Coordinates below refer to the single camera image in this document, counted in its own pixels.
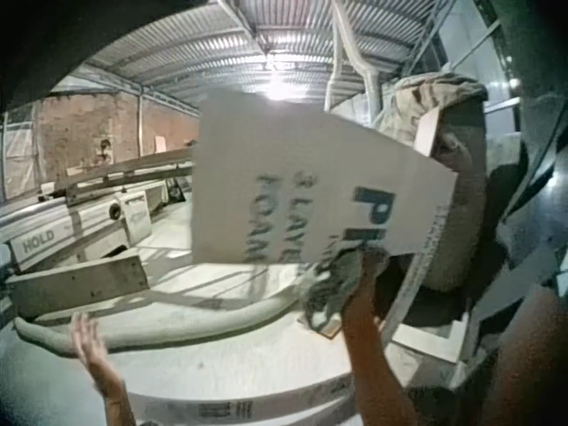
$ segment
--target foam roll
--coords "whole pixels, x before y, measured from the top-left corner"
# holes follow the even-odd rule
[[[129,400],[137,418],[156,420],[164,424],[231,424],[258,422],[277,419],[291,414],[301,413],[317,406],[335,401],[322,411],[309,416],[309,424],[314,419],[323,421],[330,416],[354,414],[354,409],[346,409],[345,400],[353,395],[351,374],[340,375],[325,382],[310,386],[273,393],[257,398],[227,400],[181,400],[155,398],[137,393],[129,393]],[[308,419],[301,419],[301,425]]]
[[[282,289],[267,299],[245,308],[219,314],[217,318],[192,319],[182,323],[156,324],[155,326],[118,327],[103,337],[110,351],[118,349],[144,348],[167,343],[191,342],[243,331],[264,324],[280,316],[297,300],[296,284]],[[69,333],[60,333],[47,327],[25,321],[21,317],[14,320],[14,325],[21,338],[43,346],[60,355],[74,356],[75,350]]]

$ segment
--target rolled material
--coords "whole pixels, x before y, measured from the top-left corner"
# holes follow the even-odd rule
[[[144,348],[167,343],[191,342],[217,335],[244,331],[280,316],[297,300],[296,285],[282,289],[272,297],[245,308],[219,314],[216,318],[191,319],[170,324],[156,323],[141,329],[137,325],[119,327],[102,338],[110,351]],[[21,317],[14,320],[19,336],[60,355],[74,356],[69,333],[29,323]]]

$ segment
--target white tube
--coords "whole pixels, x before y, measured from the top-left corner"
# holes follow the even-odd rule
[[[335,15],[333,19],[333,26],[334,26],[334,69],[331,73],[331,77],[329,77],[329,82],[327,82],[326,103],[324,106],[324,111],[326,111],[327,113],[331,109],[334,86],[337,83],[337,80],[341,78],[341,73],[343,71],[343,42],[339,35],[339,28],[337,27]]]
[[[272,297],[261,300],[245,308],[219,314],[210,319],[192,319],[191,321],[156,322],[151,327],[138,327],[135,324],[121,325],[111,333],[104,335],[106,347],[110,351],[132,349],[169,343],[190,342],[213,338],[258,327],[273,320],[297,300],[296,283],[282,289]],[[74,356],[75,350],[69,333],[60,333],[47,327],[29,323],[16,317],[14,326],[18,334],[27,341],[54,351],[61,355]]]
[[[359,49],[357,48],[357,43],[355,41],[355,35],[353,34],[353,29],[349,23],[349,18],[347,13],[343,8],[341,0],[332,0],[333,2],[333,13],[334,22],[337,23],[339,33],[343,39],[345,52],[347,53],[347,58],[349,58],[350,63],[355,68],[358,74],[363,77],[365,82],[365,92],[367,94],[367,102],[369,106],[369,124],[375,121],[376,116],[380,112],[380,90],[379,90],[379,70],[366,59],[363,58]]]

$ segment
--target metal pole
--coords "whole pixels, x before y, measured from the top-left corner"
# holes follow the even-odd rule
[[[2,137],[0,138],[0,202],[6,200],[6,157],[5,147],[6,147],[6,133],[8,131],[8,113],[4,113],[4,118],[2,120]]]
[[[473,53],[474,51],[477,50],[477,48],[483,44],[483,42],[485,40],[487,40],[491,34],[493,34],[493,32],[501,25],[501,23],[496,20],[493,24],[491,24],[491,26],[487,29],[487,31],[485,31],[485,34],[483,34],[479,40],[477,40],[473,46],[471,46],[471,49],[469,49],[468,51],[466,51],[463,56],[459,59],[457,59],[454,63],[452,63],[452,69],[456,69],[465,59],[469,58],[469,56],[471,55],[471,53]]]
[[[140,94],[138,95],[138,158],[144,155],[143,125],[142,125],[143,102],[144,102],[144,94],[142,89],[140,89]]]
[[[443,11],[442,17],[434,24],[434,27],[432,28],[432,30],[430,31],[428,36],[424,40],[422,40],[422,44],[420,45],[419,51],[413,57],[413,60],[410,63],[410,66],[403,71],[403,73],[402,73],[403,76],[407,76],[407,75],[410,75],[410,73],[412,73],[412,70],[414,69],[414,67],[418,63],[418,60],[420,60],[420,58],[422,57],[422,55],[424,54],[426,49],[428,49],[428,45],[432,41],[432,38],[434,38],[434,36],[438,33],[438,31],[442,27],[442,25],[444,25],[444,22],[446,22],[446,18],[450,14],[452,9],[454,8],[455,2],[456,2],[456,0],[447,0],[446,9]],[[434,6],[434,9],[432,10],[433,11],[432,16],[431,16],[432,19],[435,18],[435,13],[436,13],[436,9],[438,8],[438,5],[439,5],[439,0],[438,0],[438,2],[436,2],[436,5]]]

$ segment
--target burlap sack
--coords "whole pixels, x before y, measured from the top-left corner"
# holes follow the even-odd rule
[[[432,157],[459,173],[442,239],[423,285],[438,291],[459,287],[477,245],[485,205],[485,86],[451,73],[429,73],[398,82],[376,129],[412,146],[418,121],[442,109]],[[407,266],[408,259],[401,263]]]

